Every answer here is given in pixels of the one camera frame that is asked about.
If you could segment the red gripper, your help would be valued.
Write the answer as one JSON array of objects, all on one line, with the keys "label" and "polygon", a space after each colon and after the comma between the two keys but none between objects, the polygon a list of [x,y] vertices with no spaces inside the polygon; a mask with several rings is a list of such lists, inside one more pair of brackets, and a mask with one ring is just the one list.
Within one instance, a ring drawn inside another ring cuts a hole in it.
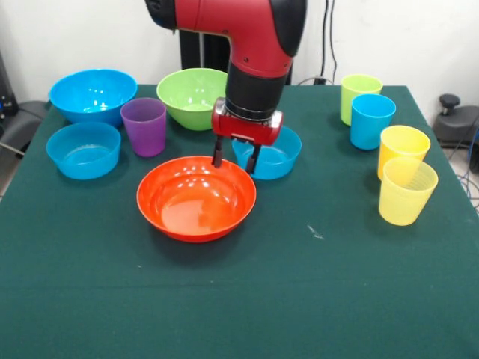
[{"label": "red gripper", "polygon": [[278,138],[283,124],[284,114],[278,110],[274,111],[268,120],[253,121],[236,117],[227,110],[225,98],[219,97],[212,112],[212,129],[217,134],[212,165],[215,168],[222,165],[223,137],[236,138],[254,144],[245,167],[248,174],[254,174],[261,145],[272,145]]}]

